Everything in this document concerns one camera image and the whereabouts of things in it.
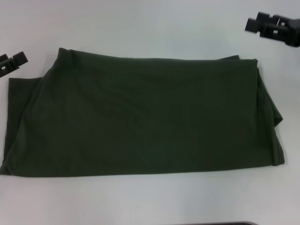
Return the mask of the dark green FREE t-shirt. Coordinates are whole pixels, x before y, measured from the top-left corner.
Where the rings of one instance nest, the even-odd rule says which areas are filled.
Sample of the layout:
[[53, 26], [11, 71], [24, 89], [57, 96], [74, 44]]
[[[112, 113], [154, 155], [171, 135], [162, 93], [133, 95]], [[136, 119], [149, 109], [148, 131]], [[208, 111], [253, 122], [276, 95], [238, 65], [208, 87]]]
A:
[[281, 121], [255, 59], [134, 59], [60, 48], [43, 77], [9, 79], [0, 175], [279, 166]]

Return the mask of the dark rounded base edge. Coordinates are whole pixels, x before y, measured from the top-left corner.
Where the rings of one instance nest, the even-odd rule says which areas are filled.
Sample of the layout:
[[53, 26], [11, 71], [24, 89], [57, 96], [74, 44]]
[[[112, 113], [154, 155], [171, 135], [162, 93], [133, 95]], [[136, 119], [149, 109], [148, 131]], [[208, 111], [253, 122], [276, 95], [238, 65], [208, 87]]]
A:
[[209, 223], [206, 225], [258, 225], [253, 222], [248, 221], [239, 221], [239, 222], [218, 222], [218, 223]]

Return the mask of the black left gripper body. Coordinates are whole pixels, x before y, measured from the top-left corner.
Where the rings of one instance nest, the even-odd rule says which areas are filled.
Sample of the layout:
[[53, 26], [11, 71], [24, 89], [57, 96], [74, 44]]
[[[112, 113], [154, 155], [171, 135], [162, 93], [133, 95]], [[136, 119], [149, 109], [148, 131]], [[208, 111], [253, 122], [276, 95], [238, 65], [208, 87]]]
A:
[[6, 63], [0, 64], [0, 78], [10, 73], [10, 66]]

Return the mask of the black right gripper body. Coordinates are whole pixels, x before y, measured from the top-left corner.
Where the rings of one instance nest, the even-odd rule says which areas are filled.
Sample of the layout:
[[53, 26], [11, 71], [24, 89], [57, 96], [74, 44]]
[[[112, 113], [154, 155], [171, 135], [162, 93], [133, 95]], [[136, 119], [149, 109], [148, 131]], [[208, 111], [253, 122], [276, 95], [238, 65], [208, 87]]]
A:
[[278, 15], [279, 39], [291, 47], [300, 47], [300, 18], [291, 19]]

